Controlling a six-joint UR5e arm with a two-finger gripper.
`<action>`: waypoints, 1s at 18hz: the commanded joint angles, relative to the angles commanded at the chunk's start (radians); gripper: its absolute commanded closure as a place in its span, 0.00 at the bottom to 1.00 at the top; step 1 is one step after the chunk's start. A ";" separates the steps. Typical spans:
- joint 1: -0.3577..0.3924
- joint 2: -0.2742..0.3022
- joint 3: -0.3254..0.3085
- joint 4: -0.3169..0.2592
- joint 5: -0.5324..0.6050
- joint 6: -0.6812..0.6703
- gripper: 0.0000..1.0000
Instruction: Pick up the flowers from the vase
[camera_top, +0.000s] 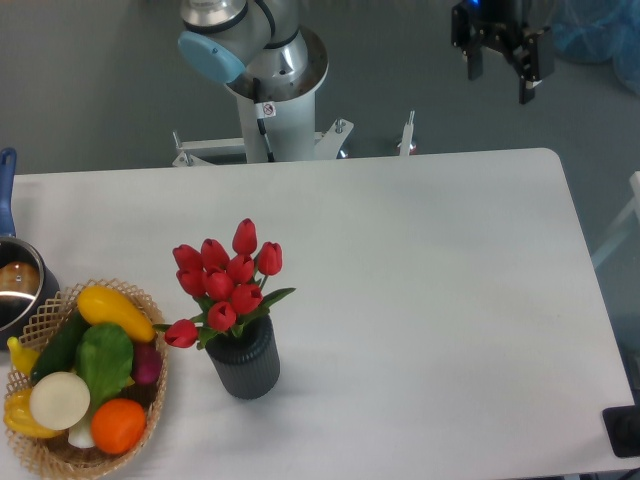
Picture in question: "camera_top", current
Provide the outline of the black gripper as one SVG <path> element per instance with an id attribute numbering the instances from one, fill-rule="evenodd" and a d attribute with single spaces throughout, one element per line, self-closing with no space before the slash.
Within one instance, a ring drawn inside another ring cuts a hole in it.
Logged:
<path id="1" fill-rule="evenodd" d="M 459 1 L 451 10 L 451 43 L 466 58 L 467 78 L 482 76 L 483 48 L 499 53 L 509 64 L 514 60 L 522 105 L 535 98 L 536 86 L 555 71 L 552 29 L 543 27 L 524 36 L 530 8 L 530 1 L 479 0 Z"/>

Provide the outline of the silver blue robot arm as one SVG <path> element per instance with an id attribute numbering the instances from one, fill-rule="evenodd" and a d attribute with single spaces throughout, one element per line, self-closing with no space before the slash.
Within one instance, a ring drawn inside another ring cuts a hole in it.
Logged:
<path id="1" fill-rule="evenodd" d="M 483 73 L 482 52 L 502 55 L 519 81 L 519 101 L 555 70 L 550 27 L 533 29 L 528 1 L 459 1 L 451 9 L 451 43 L 461 50 L 471 80 Z M 252 101 L 282 101 L 311 90 L 304 75 L 315 66 L 303 37 L 296 1 L 184 1 L 178 48 L 207 79 Z"/>

